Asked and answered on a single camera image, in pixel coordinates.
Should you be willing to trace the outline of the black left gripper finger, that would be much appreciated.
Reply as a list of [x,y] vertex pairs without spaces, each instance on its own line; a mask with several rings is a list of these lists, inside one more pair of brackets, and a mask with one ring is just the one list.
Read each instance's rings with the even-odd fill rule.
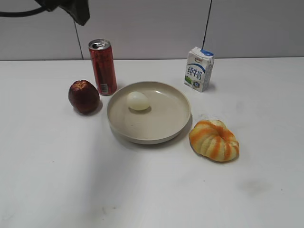
[[62,9],[81,26],[84,26],[90,19],[88,0],[66,0],[62,3]]

